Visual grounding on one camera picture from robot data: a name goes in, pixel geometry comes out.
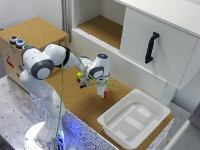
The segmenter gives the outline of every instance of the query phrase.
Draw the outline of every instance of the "white wall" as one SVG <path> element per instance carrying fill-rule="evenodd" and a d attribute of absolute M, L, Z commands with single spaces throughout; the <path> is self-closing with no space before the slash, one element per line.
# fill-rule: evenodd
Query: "white wall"
<path fill-rule="evenodd" d="M 177 91 L 173 102 L 189 112 L 195 109 L 200 102 L 200 71 L 182 90 Z"/>
<path fill-rule="evenodd" d="M 62 29 L 61 0 L 0 0 L 0 28 L 37 16 Z"/>

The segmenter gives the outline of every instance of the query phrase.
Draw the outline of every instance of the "cardboard box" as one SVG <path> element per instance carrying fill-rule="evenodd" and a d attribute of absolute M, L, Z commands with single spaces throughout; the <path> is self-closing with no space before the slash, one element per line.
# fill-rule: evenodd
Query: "cardboard box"
<path fill-rule="evenodd" d="M 19 76 L 24 70 L 22 64 L 22 49 L 10 44 L 10 36 L 16 35 L 19 39 L 25 40 L 26 44 L 35 46 L 43 51 L 48 44 L 57 44 L 69 47 L 69 35 L 36 17 L 22 22 L 10 28 L 0 31 L 0 50 L 7 75 L 23 87 Z"/>

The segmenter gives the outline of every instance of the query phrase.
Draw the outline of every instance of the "cabinet handle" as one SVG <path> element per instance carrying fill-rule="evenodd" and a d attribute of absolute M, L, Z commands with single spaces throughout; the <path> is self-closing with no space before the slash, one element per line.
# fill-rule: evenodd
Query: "cabinet handle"
<path fill-rule="evenodd" d="M 160 35 L 156 32 L 153 32 L 153 36 L 151 37 L 150 41 L 149 41 L 149 45 L 148 45 L 148 49 L 147 49 L 147 54 L 145 57 L 145 63 L 148 64 L 149 62 L 151 62 L 153 60 L 153 57 L 151 57 L 151 53 L 153 50 L 153 45 L 154 45 L 154 40 L 157 39 Z"/>

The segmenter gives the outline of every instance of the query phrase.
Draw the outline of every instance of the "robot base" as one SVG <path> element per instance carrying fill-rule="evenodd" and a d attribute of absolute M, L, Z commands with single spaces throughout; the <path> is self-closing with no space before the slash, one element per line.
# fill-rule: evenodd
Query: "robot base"
<path fill-rule="evenodd" d="M 46 150 L 46 149 L 43 149 L 43 148 L 40 148 L 36 143 L 35 143 L 35 137 L 36 135 L 38 134 L 38 132 L 40 131 L 40 129 L 43 127 L 44 125 L 44 122 L 40 122 L 34 126 L 32 126 L 27 132 L 26 132 L 26 135 L 25 135 L 25 138 L 24 138 L 24 149 L 25 150 Z M 69 143 L 70 143 L 70 138 L 69 137 L 65 137 L 65 141 L 67 141 L 66 145 L 69 146 Z"/>

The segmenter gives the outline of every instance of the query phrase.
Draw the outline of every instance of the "white tray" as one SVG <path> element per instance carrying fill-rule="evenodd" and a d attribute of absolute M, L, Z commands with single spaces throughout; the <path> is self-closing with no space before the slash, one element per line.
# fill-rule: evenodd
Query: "white tray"
<path fill-rule="evenodd" d="M 126 149 L 136 149 L 169 115 L 170 109 L 133 90 L 98 118 L 106 134 Z"/>

